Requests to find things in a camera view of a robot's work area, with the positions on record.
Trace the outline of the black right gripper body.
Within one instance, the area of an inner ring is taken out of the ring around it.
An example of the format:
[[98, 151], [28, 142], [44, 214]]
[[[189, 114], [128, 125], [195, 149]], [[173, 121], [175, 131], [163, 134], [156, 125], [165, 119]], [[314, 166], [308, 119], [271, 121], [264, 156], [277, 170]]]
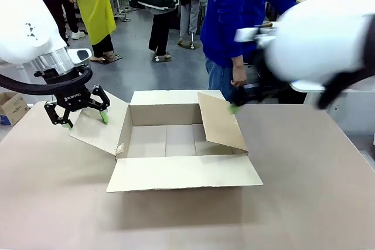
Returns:
[[248, 95], [243, 86], [236, 87], [231, 93], [231, 105], [241, 107], [248, 102]]

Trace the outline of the person's right hand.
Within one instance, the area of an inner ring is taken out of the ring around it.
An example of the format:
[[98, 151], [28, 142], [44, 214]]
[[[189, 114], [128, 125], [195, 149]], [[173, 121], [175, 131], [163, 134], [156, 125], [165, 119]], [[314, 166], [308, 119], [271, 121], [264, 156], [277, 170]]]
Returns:
[[233, 66], [233, 79], [231, 84], [234, 87], [241, 87], [247, 82], [246, 69], [243, 65]]

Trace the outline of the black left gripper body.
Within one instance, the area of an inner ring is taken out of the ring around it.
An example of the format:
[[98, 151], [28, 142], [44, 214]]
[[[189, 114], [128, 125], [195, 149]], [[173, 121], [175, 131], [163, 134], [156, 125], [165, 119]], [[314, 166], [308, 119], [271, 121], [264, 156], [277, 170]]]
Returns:
[[94, 105], [91, 98], [91, 92], [84, 86], [67, 86], [59, 88], [55, 93], [55, 107], [68, 109], [69, 111], [77, 111], [79, 109], [92, 107]]

